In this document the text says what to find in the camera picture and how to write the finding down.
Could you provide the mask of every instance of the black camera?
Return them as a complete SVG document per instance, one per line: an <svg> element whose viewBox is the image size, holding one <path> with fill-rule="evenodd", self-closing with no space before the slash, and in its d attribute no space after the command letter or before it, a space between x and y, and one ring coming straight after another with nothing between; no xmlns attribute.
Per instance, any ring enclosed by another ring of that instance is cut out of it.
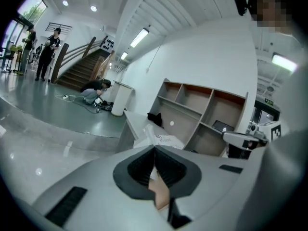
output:
<svg viewBox="0 0 308 231"><path fill-rule="evenodd" d="M234 0L237 8L237 12L240 16L243 16L248 8L248 4L246 0Z"/></svg>

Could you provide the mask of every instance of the crouching person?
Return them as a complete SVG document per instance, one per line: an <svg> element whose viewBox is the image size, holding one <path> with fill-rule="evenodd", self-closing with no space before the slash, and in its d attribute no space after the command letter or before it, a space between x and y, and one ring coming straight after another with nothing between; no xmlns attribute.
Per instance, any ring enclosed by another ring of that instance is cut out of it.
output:
<svg viewBox="0 0 308 231"><path fill-rule="evenodd" d="M80 90L81 95L84 97L83 102L86 105L91 105L97 98L103 101L101 94L110 86L111 82L107 79L89 81Z"/></svg>

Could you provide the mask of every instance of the ceiling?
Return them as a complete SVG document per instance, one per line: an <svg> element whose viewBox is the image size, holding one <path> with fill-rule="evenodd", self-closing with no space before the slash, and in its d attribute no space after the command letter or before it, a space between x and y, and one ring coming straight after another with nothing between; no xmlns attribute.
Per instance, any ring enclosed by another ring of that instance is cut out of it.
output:
<svg viewBox="0 0 308 231"><path fill-rule="evenodd" d="M78 19L90 20L93 27L108 26L116 31L121 14L127 0L66 0L68 6L63 5L63 0L51 0L60 13L68 13ZM96 6L93 12L90 7Z"/></svg>
<svg viewBox="0 0 308 231"><path fill-rule="evenodd" d="M94 20L97 25L107 26L114 32L122 30L121 37L115 39L115 51L117 56L128 52L126 63L156 48L167 35L176 31L196 27L210 20L238 16L234 0L135 0L136 6L131 9L125 26L121 27L120 18L129 0L67 0L67 7L62 1L52 0L61 13ZM90 10L92 5L97 7L97 12ZM135 48L130 47L144 27L150 33ZM299 63L302 47L296 39L257 27L255 22L251 22L250 31L258 59L257 93L272 98L273 93L290 76L289 71L271 63L272 54L276 52ZM274 91L268 91L268 87L273 87Z"/></svg>

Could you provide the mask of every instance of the fluorescent light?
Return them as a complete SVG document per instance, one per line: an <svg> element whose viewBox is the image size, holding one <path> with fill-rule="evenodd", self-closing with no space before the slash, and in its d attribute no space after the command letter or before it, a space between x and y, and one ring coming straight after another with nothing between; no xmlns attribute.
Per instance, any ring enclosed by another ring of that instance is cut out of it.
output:
<svg viewBox="0 0 308 231"><path fill-rule="evenodd" d="M141 32L136 36L136 38L132 41L130 44L131 47L135 47L147 34L149 33L149 30L146 28L142 29Z"/></svg>
<svg viewBox="0 0 308 231"><path fill-rule="evenodd" d="M291 72L294 72L297 68L297 64L290 61L289 59L286 59L283 56L274 54L272 58L272 63L279 65L280 67L283 67Z"/></svg>
<svg viewBox="0 0 308 231"><path fill-rule="evenodd" d="M128 53L127 52L123 52L123 54L122 54L122 56L121 56L121 59L122 60L124 60L125 59L125 57L128 55Z"/></svg>

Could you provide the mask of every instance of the green foliage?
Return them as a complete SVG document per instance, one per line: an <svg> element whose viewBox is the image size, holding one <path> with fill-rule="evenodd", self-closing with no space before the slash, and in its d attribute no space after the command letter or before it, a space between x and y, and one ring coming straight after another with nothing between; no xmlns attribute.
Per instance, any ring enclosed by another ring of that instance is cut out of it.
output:
<svg viewBox="0 0 308 231"><path fill-rule="evenodd" d="M37 7L37 5L31 7L29 11L24 12L23 17L29 22L34 23L36 19L44 12L45 9Z"/></svg>
<svg viewBox="0 0 308 231"><path fill-rule="evenodd" d="M10 50L13 51L13 52L16 52L16 51L17 51L16 45L13 44L13 45L10 47Z"/></svg>

